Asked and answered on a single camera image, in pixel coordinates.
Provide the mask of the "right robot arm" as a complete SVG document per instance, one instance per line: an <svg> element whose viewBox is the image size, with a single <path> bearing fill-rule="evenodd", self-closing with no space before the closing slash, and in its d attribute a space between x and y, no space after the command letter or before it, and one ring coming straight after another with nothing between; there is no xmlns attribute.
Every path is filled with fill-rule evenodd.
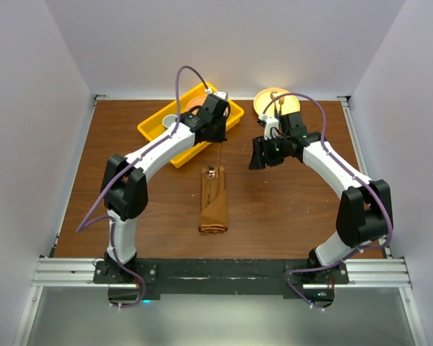
<svg viewBox="0 0 433 346"><path fill-rule="evenodd" d="M253 139L251 170L298 159L313 169L339 197L335 232L310 251L304 269L290 275L308 275L315 283L324 283L333 268L381 238L393 235L390 187L373 180L345 162L319 132L308 132L299 112L271 117L261 114L258 124L263 135Z"/></svg>

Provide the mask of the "rose gold spoon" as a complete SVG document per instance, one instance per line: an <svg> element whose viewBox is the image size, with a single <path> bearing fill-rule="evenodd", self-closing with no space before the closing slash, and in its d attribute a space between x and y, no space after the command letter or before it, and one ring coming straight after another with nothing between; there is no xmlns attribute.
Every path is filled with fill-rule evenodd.
<svg viewBox="0 0 433 346"><path fill-rule="evenodd" d="M208 179L213 179L219 176L220 173L220 166L221 166L221 157L222 157L222 144L219 144L219 150L218 150L218 156L217 156L217 161L216 161L216 165L212 166L212 165L208 165L206 168L206 177Z"/></svg>

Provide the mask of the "brown cloth napkin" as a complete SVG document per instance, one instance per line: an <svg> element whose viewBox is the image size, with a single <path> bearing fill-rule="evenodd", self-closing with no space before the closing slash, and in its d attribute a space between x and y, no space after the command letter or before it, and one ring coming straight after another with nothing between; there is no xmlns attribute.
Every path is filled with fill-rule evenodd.
<svg viewBox="0 0 433 346"><path fill-rule="evenodd" d="M201 173L201 210L198 231L201 234L220 234L228 230L228 199L225 168L220 166L217 176L210 178L205 169Z"/></svg>

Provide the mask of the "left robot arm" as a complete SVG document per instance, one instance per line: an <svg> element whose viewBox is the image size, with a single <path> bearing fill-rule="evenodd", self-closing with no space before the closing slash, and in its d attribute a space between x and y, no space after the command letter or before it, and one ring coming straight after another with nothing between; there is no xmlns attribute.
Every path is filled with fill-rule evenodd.
<svg viewBox="0 0 433 346"><path fill-rule="evenodd" d="M202 142L226 140L226 122L230 112L226 92L213 92L204 103L180 114L180 121L143 148L108 159L102 182L104 205L110 224L105 262L110 275L119 283L134 280L136 271L136 222L148 198L147 183L167 162Z"/></svg>

